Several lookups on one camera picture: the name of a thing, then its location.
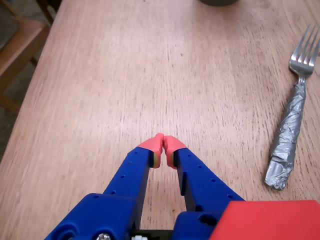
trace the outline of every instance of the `fork tines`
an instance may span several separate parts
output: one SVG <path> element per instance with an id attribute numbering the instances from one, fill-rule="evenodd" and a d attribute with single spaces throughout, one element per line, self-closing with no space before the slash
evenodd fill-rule
<path id="1" fill-rule="evenodd" d="M 311 32 L 309 31 L 310 29 L 310 24 L 307 27 L 305 33 L 303 34 L 303 37 L 301 39 L 301 41 L 299 42 L 298 46 L 296 47 L 294 53 L 291 56 L 291 59 L 293 61 L 297 60 L 298 58 L 298 62 L 303 64 L 308 64 L 310 66 L 314 66 L 315 62 L 316 62 L 316 58 L 319 52 L 319 48 L 320 48 L 320 37 L 318 37 L 318 33 L 320 32 L 320 27 L 315 25 Z"/>

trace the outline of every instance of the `wood grain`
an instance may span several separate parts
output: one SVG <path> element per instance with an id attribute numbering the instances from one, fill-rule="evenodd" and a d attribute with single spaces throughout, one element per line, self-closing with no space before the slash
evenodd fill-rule
<path id="1" fill-rule="evenodd" d="M 263 184 L 297 80 L 289 58 L 319 11 L 314 0 L 63 1 L 0 165 L 0 238 L 46 237 L 158 132 L 248 201 L 320 201 L 320 62 L 288 187 Z M 184 210 L 177 173 L 162 161 L 141 227 L 171 229 Z"/>

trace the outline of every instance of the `dark cup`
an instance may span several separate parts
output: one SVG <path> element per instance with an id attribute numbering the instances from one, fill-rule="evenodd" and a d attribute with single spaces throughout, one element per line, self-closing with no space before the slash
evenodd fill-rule
<path id="1" fill-rule="evenodd" d="M 200 0 L 200 1 L 210 6 L 227 6 L 235 3 L 237 0 Z"/>

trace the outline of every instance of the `aluminum foil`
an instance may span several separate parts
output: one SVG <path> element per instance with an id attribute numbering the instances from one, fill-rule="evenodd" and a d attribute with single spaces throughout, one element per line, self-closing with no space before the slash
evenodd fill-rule
<path id="1" fill-rule="evenodd" d="M 270 152 L 270 163 L 264 182 L 277 190 L 283 190 L 294 169 L 296 147 L 306 100 L 306 82 L 300 78 L 286 106 L 276 139 Z"/>

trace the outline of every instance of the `mounting hole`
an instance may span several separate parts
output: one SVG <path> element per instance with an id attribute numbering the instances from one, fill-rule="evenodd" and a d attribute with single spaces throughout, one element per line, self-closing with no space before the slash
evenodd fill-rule
<path id="1" fill-rule="evenodd" d="M 217 225 L 217 220 L 210 214 L 202 214 L 198 218 L 199 222 L 208 226 L 215 226 Z"/>

